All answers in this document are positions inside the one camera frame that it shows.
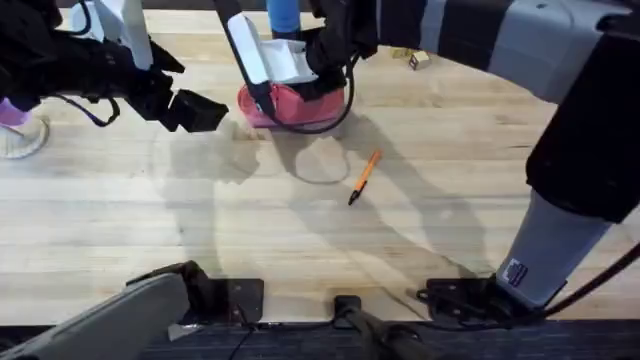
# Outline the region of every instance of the pink object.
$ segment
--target pink object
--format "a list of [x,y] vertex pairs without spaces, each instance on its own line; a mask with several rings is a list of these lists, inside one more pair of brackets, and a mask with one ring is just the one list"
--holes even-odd
[[22,112],[11,104],[8,98],[0,103],[0,125],[19,126],[29,120],[29,113]]
[[[290,125],[305,125],[336,118],[344,108],[344,90],[329,93],[319,100],[305,102],[298,93],[286,85],[272,85],[271,99],[280,121]],[[238,93],[240,110],[254,128],[277,127],[271,119],[256,106],[246,86]]]

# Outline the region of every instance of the pink bowl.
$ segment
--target pink bowl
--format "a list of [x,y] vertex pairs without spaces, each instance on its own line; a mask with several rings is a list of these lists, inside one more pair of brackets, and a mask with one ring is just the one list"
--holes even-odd
[[[339,89],[321,99],[305,102],[298,93],[285,85],[272,85],[271,100],[280,121],[290,125],[305,125],[336,118],[344,108],[344,90]],[[238,93],[238,106],[255,128],[276,127],[271,119],[258,110],[247,86]]]

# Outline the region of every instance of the orange pen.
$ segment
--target orange pen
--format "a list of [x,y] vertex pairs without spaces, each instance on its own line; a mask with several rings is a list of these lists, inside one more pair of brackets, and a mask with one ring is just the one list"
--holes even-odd
[[349,198],[349,205],[353,204],[360,197],[362,190],[364,190],[364,187],[367,185],[367,181],[369,179],[369,175],[371,175],[371,172],[373,171],[373,167],[376,166],[376,163],[378,162],[378,160],[380,160],[381,156],[382,153],[380,152],[380,150],[376,150],[373,155],[371,155],[369,164],[367,164],[367,167],[362,172],[362,175],[360,175],[360,179],[358,180],[358,183],[351,193],[351,197]]

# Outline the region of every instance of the wooden tabletop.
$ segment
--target wooden tabletop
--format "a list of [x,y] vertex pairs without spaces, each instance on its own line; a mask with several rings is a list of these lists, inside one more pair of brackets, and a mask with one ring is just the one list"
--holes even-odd
[[[266,15],[250,16],[267,34]],[[554,106],[443,59],[414,72],[380,49],[358,65],[353,115],[334,136],[255,131],[237,109],[242,80],[217,15],[148,11],[147,21],[187,67],[176,87],[231,113],[216,133],[187,134],[126,105],[106,129],[58,100],[37,108],[49,143],[0,162],[0,325],[60,322],[187,259],[210,277],[264,279],[265,321],[330,318],[336,294],[416,320],[426,308],[410,295],[427,278],[489,275],[501,263],[529,202],[525,160]],[[349,207],[375,149],[382,160]],[[634,214],[560,296],[638,234]],[[558,317],[640,318],[639,289],[633,266]]]

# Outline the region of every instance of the black cable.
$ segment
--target black cable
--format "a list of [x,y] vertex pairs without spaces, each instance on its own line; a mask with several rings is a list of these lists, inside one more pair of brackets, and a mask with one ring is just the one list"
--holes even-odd
[[557,304],[551,306],[547,310],[535,312],[528,316],[523,316],[519,318],[514,318],[511,320],[507,320],[497,324],[489,324],[489,325],[466,325],[465,327],[452,328],[447,326],[441,326],[434,324],[432,322],[422,322],[417,325],[438,331],[448,331],[448,332],[472,332],[472,331],[485,331],[485,330],[498,330],[498,329],[511,329],[514,326],[518,325],[528,325],[534,322],[542,321],[548,318],[549,316],[555,315],[562,310],[568,308],[569,306],[575,304],[579,300],[583,299],[585,296],[589,295],[595,289],[599,288],[602,284],[611,280],[614,276],[618,275],[624,269],[629,267],[634,261],[636,261],[640,257],[640,243],[636,244],[631,250],[629,250],[626,254],[624,254],[620,259],[618,259],[615,263],[609,266],[607,269],[602,271],[598,276],[594,277],[576,290],[573,294],[567,296]]
[[280,126],[281,128],[290,131],[292,133],[295,134],[302,134],[302,135],[318,135],[318,134],[322,134],[325,133],[329,130],[332,130],[334,128],[336,128],[338,125],[340,125],[349,115],[349,113],[351,112],[351,107],[353,106],[353,99],[355,97],[355,80],[353,78],[353,68],[355,66],[355,64],[358,62],[359,59],[359,55],[355,55],[354,58],[351,61],[347,62],[346,65],[346,77],[349,80],[349,97],[347,99],[347,104],[345,105],[344,110],[342,111],[342,114],[340,114],[340,116],[338,117],[338,119],[334,122],[332,122],[331,124],[323,127],[323,128],[319,128],[319,129],[305,129],[304,126],[305,125],[301,125],[301,126],[294,126],[294,125],[289,125],[286,123],[283,123],[280,119],[278,119],[278,117],[276,116],[276,114],[267,114],[267,116],[269,116],[269,119],[271,121],[273,121],[276,125]]
[[71,36],[82,36],[86,35],[91,31],[91,14],[89,13],[89,7],[87,6],[87,2],[85,0],[78,0],[80,7],[82,7],[82,13],[84,14],[84,28],[79,31],[68,31],[68,30],[56,30],[58,32],[71,35]]
[[251,337],[251,335],[253,335],[254,333],[254,329],[251,328],[249,329],[249,331],[244,335],[244,337],[242,338],[242,340],[240,340],[240,342],[238,343],[238,345],[236,345],[236,347],[233,349],[233,351],[231,352],[231,354],[229,355],[228,360],[233,360],[233,358],[236,356],[236,354],[238,353],[238,351],[240,351],[240,348],[242,347],[242,345],[244,345],[245,342],[247,342],[247,340],[249,340],[249,338]]
[[72,99],[69,99],[66,96],[63,96],[60,94],[54,94],[54,95],[51,95],[51,97],[58,98],[66,102],[67,104],[75,107],[76,109],[82,111],[98,127],[107,127],[111,125],[118,118],[118,116],[120,116],[120,106],[118,106],[118,103],[113,98],[107,98],[107,100],[109,100],[109,103],[111,104],[111,109],[113,110],[113,113],[111,114],[111,116],[109,116],[109,119],[107,119],[107,121],[103,121],[99,117],[91,113],[91,111],[87,110],[84,106],[78,104],[77,102],[75,102]]

